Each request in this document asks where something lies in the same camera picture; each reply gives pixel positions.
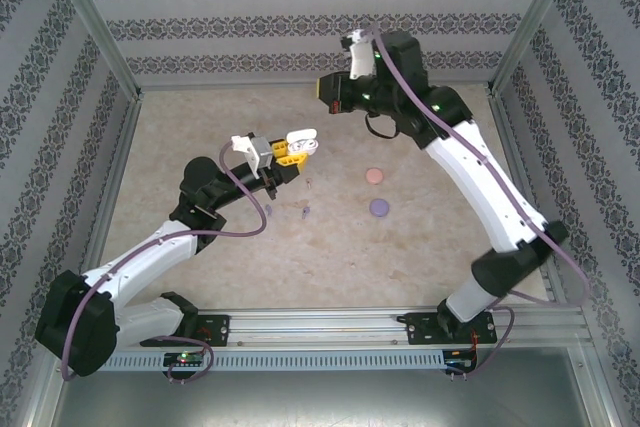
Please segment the grey metal sheet panel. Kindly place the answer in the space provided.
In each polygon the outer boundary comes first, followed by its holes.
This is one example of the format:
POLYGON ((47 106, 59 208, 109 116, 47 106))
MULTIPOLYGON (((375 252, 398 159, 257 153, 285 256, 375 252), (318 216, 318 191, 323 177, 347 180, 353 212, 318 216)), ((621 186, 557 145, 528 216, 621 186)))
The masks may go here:
POLYGON ((591 427, 571 382, 493 369, 214 373, 184 386, 159 374, 99 373, 64 387, 53 427, 591 427))

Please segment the thin aluminium wall base rail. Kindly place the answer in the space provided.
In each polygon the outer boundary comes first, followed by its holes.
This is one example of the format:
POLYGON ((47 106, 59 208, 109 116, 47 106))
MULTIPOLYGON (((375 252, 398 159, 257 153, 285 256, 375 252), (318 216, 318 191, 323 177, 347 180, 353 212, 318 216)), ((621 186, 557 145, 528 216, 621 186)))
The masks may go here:
POLYGON ((275 82, 223 82, 223 83, 205 83, 205 84, 163 84, 163 85, 142 85, 140 91, 148 92, 169 92, 169 91, 205 91, 220 89, 259 89, 259 88, 297 88, 305 87, 316 91, 317 80, 298 80, 298 81, 275 81, 275 82))

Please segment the aluminium table side rail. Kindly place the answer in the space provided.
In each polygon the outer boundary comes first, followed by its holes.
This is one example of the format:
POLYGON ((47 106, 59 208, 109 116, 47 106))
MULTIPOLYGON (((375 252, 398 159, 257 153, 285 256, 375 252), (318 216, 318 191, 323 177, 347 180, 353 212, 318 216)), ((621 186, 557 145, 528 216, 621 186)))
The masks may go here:
MULTIPOLYGON (((517 147, 516 138, 511 129, 508 116, 504 105, 500 98, 489 93, 487 100, 491 109, 491 113, 496 125, 498 136, 503 147, 506 162, 509 167, 512 182, 521 192, 523 197, 534 207, 537 206, 535 194, 533 193, 529 178, 526 173, 524 163, 517 147)), ((554 256, 551 256, 544 266, 541 268, 541 277, 543 279, 546 297, 545 300, 557 304, 567 303, 562 279, 558 274, 557 263, 554 256)))
POLYGON ((140 92, 131 99, 126 115, 119 131, 118 142, 109 164, 108 176, 104 179, 101 196, 90 230, 89 239, 84 247, 76 272, 83 274, 88 270, 101 266, 101 258, 108 239, 111 221, 114 215, 117 198, 126 169, 136 125, 144 102, 144 93, 140 92))

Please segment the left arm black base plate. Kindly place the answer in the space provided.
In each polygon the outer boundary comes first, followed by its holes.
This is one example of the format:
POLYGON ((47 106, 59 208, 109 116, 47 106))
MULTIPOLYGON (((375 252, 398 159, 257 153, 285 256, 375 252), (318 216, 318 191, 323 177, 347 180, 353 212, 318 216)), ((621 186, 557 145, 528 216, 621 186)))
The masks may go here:
POLYGON ((160 340, 158 338, 142 341, 142 347, 191 347, 190 340, 198 340, 211 347, 225 347, 229 335, 230 317, 228 315, 202 315, 183 319, 172 337, 181 340, 160 340))

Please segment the wide aluminium mounting rail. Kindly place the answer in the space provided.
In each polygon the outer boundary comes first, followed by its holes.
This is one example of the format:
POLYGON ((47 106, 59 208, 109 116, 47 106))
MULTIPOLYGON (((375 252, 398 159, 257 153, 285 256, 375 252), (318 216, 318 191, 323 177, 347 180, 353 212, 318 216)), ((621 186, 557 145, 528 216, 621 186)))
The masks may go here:
MULTIPOLYGON (((228 315, 229 335, 225 347, 338 348, 410 345, 405 327, 395 320, 409 312, 432 309, 282 309, 203 311, 202 315, 228 315)), ((492 314, 497 342, 492 345, 411 345, 423 348, 493 347, 500 340, 514 346, 572 346, 588 343, 592 336, 578 309, 499 305, 492 314)), ((117 348, 141 346, 147 339, 167 335, 178 324, 163 319, 156 310, 137 313, 129 309, 116 323, 117 348)))

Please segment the aluminium frame post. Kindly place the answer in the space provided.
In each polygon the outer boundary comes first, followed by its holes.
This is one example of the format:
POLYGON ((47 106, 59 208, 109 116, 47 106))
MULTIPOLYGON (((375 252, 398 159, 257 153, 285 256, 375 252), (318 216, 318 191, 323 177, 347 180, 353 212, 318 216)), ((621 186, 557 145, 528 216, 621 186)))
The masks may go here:
POLYGON ((493 77, 487 83, 490 97, 495 98, 505 88, 552 3, 553 0, 532 0, 493 77))
POLYGON ((135 80, 94 0, 71 0, 71 2, 124 92, 130 98, 138 97, 141 93, 141 87, 135 80))

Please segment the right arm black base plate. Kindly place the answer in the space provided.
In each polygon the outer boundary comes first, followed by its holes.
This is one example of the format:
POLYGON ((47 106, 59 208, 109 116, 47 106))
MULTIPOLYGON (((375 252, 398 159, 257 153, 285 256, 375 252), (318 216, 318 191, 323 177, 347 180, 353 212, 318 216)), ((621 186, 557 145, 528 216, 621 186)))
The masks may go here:
POLYGON ((491 313, 483 312, 471 322, 463 324, 449 335, 440 326, 437 314, 433 312, 409 312, 395 318, 405 327, 410 345, 453 345, 472 344, 492 345, 497 342, 494 319, 491 313))

